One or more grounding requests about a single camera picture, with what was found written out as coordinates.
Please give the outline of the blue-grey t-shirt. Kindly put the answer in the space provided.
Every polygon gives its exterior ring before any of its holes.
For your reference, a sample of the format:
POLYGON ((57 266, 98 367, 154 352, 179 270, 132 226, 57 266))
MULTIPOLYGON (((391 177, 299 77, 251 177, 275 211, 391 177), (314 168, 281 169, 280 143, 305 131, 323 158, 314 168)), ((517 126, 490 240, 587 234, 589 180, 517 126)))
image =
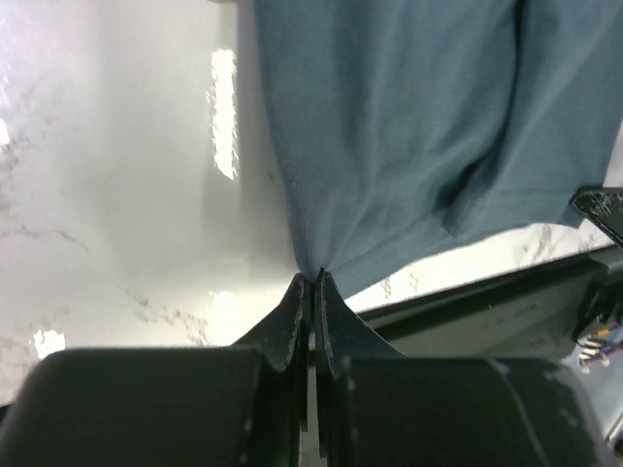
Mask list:
POLYGON ((299 270, 354 295, 532 224, 577 227, 622 123, 618 1, 258 1, 299 270))

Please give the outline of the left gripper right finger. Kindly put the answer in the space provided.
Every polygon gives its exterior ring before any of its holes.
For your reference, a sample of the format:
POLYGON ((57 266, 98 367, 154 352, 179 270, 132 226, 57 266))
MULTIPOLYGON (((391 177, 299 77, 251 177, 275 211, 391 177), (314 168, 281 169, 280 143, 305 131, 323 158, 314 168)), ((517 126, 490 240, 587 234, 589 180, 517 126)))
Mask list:
POLYGON ((605 466, 581 383, 531 358, 410 358, 322 272, 313 287, 319 450, 331 466, 605 466))

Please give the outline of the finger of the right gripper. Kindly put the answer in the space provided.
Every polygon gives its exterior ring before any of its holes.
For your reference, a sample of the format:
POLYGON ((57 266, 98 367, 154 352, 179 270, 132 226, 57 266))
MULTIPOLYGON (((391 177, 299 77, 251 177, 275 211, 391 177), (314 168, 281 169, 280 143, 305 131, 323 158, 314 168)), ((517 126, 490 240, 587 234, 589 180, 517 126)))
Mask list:
POLYGON ((573 208, 618 246, 622 245, 621 188, 582 188, 571 199, 573 208))

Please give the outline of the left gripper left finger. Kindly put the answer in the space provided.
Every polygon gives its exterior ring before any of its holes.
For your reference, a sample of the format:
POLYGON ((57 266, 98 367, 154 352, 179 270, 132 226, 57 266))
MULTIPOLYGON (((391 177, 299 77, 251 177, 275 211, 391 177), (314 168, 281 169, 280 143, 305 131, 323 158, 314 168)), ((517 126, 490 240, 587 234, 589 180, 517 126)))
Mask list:
POLYGON ((295 466, 311 286, 228 346, 49 355, 1 416, 5 466, 295 466))

